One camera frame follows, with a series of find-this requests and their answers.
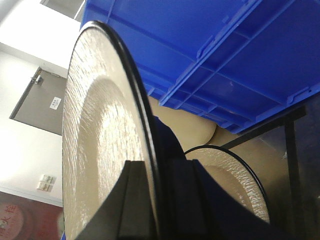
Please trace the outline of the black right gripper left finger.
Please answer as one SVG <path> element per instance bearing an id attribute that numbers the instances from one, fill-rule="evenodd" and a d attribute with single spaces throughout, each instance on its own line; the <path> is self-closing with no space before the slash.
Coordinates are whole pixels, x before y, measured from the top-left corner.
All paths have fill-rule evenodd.
<path id="1" fill-rule="evenodd" d="M 146 167 L 126 161 L 113 189 L 78 240 L 156 240 Z"/>

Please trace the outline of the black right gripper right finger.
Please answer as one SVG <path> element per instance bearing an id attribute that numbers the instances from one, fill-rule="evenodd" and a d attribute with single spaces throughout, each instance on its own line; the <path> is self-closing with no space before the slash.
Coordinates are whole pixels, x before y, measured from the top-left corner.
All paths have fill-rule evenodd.
<path id="1" fill-rule="evenodd" d="M 198 160 L 169 163 L 174 240 L 291 240 L 234 200 Z"/>

